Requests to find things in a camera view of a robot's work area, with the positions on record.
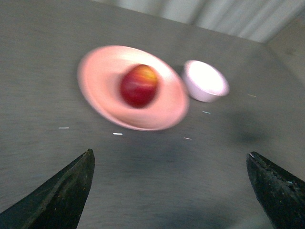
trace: plate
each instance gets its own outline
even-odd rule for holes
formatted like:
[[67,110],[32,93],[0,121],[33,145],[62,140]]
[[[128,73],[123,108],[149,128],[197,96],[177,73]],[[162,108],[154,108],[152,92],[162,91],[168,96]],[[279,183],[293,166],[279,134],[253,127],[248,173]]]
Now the plate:
[[[133,108],[119,92],[120,82],[133,66],[146,64],[156,70],[159,88],[144,108]],[[126,46],[104,46],[84,56],[78,83],[86,100],[102,116],[125,128],[162,130],[178,124],[186,115],[189,96],[183,80],[159,58]]]

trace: apple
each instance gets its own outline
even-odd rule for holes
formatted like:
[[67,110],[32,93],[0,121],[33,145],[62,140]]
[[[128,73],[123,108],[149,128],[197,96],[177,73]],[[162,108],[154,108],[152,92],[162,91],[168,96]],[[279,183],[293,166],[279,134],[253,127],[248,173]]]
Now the apple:
[[138,64],[122,78],[120,94],[130,106],[143,108],[154,99],[158,86],[157,72],[148,65]]

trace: white wall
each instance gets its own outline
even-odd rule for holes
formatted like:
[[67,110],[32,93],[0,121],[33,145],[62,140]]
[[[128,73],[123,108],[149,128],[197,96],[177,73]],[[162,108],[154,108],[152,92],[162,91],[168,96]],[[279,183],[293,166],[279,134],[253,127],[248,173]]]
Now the white wall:
[[96,0],[256,42],[267,42],[305,0]]

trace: metal surface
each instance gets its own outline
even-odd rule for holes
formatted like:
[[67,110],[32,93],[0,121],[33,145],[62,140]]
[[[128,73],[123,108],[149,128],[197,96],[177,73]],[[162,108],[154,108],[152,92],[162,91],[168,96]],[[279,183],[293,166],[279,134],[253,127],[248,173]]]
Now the metal surface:
[[0,214],[1,229],[75,229],[86,203],[93,173],[91,149]]
[[[78,229],[261,220],[245,164],[252,151],[305,179],[305,90],[262,44],[81,0],[1,1],[0,33],[0,211],[87,148],[96,164]],[[178,73],[187,60],[206,62],[230,93],[210,104],[191,99],[167,130],[117,126],[77,83],[81,58],[105,45],[149,52]]]
[[305,182],[256,152],[248,154],[247,169],[257,200],[274,228],[304,228]]

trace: table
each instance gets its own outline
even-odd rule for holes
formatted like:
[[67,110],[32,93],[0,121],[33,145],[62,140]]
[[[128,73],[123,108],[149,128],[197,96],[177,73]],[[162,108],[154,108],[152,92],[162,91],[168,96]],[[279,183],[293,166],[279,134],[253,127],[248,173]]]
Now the table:
[[[305,90],[263,44],[88,0],[1,1],[0,19],[0,211],[87,148],[96,166],[80,229],[267,228],[246,154],[305,179]],[[170,129],[125,129],[77,84],[81,58],[105,45],[144,50],[178,73],[206,62],[231,91],[191,99]]]

